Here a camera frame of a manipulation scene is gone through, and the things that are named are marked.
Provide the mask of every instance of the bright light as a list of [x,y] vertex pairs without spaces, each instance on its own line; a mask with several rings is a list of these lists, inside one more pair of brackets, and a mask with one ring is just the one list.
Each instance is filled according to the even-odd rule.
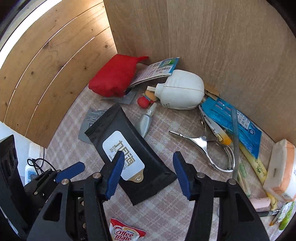
[[13,46],[17,43],[24,32],[43,14],[45,14],[49,9],[58,4],[62,0],[47,0],[37,7],[29,16],[27,16],[24,21],[16,28],[16,30],[9,37],[5,45],[0,51],[0,68],[2,67],[6,57],[12,50]]

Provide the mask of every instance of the blue gripper pad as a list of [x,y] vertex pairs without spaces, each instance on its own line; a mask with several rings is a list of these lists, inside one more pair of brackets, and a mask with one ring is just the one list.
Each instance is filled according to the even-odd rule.
[[84,172],[85,170],[85,165],[82,162],[76,162],[75,164],[67,167],[66,169],[60,171],[57,173],[57,177],[55,178],[56,183],[59,183],[63,179],[71,179],[78,174]]
[[123,165],[124,165],[124,153],[122,151],[118,151],[118,152],[120,152],[118,160],[117,160],[115,166],[113,167],[113,170],[111,171],[111,174],[110,174],[108,181],[107,181],[107,190],[105,193],[107,200],[109,200],[115,193],[117,184],[120,179],[120,175],[122,173]]
[[183,161],[185,163],[185,165],[187,165],[187,164],[184,159],[183,160],[179,159],[178,153],[180,154],[181,158],[183,159],[181,153],[176,151],[173,154],[173,165],[174,165],[175,172],[177,174],[177,178],[178,178],[181,190],[183,192],[183,195],[185,197],[187,197],[188,200],[190,200],[190,197],[191,197],[190,183],[189,183],[189,179],[186,175],[186,172],[181,164],[181,161]]

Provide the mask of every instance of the black wet wipes package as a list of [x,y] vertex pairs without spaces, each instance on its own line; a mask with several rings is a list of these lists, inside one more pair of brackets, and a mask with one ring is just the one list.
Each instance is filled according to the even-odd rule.
[[118,150],[123,151],[125,164],[119,184],[133,205],[154,196],[177,178],[137,132],[118,103],[85,134],[104,163],[112,161]]

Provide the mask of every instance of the blue plastic wrapper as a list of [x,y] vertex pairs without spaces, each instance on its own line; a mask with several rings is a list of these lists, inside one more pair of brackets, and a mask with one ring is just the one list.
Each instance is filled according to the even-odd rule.
[[[207,116],[212,118],[228,132],[233,133],[231,108],[232,105],[220,98],[218,98],[216,101],[212,98],[207,98],[207,100],[202,104],[202,109],[207,114]],[[239,123],[239,140],[257,159],[262,132],[249,118],[247,118],[238,110],[237,119]]]

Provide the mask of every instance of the coffee mate packet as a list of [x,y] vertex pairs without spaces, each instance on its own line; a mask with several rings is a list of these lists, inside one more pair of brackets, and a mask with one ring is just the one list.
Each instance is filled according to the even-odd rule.
[[114,218],[110,221],[109,231],[112,239],[116,241],[136,241],[142,239],[146,234],[145,231],[127,226]]

